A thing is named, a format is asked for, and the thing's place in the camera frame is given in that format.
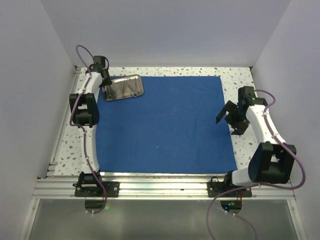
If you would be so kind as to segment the steel instrument tray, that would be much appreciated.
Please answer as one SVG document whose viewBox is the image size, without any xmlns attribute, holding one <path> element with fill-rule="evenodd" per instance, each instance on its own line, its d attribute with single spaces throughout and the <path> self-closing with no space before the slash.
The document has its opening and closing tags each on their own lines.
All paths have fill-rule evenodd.
<svg viewBox="0 0 320 240">
<path fill-rule="evenodd" d="M 133 82 L 133 81 L 135 81 L 138 84 L 139 88 L 142 90 L 144 94 L 144 86 L 143 86 L 142 78 L 140 75 L 134 74 L 134 75 L 122 76 L 122 77 L 111 79 L 111 85 L 105 86 L 102 88 L 103 99 L 107 102 L 110 102 L 110 101 L 133 98 L 131 96 L 131 90 L 128 87 L 127 87 L 126 95 L 122 95 L 123 83 Z"/>
</svg>

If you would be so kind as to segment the blue surgical cloth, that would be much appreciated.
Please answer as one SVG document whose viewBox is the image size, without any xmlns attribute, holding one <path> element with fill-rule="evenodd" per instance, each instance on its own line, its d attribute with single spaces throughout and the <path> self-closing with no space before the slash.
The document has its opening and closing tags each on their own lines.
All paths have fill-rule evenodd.
<svg viewBox="0 0 320 240">
<path fill-rule="evenodd" d="M 98 98 L 96 154 L 103 172 L 206 174 L 235 170 L 216 76 L 142 78 L 138 97 Z"/>
</svg>

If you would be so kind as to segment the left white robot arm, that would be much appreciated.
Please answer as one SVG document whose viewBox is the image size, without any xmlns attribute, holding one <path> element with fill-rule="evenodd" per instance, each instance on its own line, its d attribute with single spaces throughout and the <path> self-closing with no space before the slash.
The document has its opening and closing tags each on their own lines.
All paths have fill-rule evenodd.
<svg viewBox="0 0 320 240">
<path fill-rule="evenodd" d="M 82 164 L 77 187 L 86 187 L 87 192 L 95 197 L 101 195 L 104 190 L 95 139 L 100 120 L 96 94 L 108 80 L 110 80 L 109 61 L 104 56 L 95 55 L 93 64 L 85 72 L 83 85 L 69 95 L 71 110 L 69 124 L 77 127 L 82 134 Z"/>
</svg>

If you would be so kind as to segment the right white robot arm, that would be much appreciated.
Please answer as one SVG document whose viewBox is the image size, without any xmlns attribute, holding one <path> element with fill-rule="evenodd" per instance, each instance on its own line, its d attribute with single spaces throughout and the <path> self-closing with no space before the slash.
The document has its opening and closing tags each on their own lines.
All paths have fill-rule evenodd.
<svg viewBox="0 0 320 240">
<path fill-rule="evenodd" d="M 238 102 L 228 101 L 216 117 L 241 136 L 252 127 L 258 147 L 246 168 L 229 171 L 224 177 L 223 192 L 235 196 L 241 187 L 251 184 L 286 184 L 294 165 L 296 147 L 287 144 L 275 128 L 265 98 L 257 97 L 252 86 L 238 89 Z"/>
</svg>

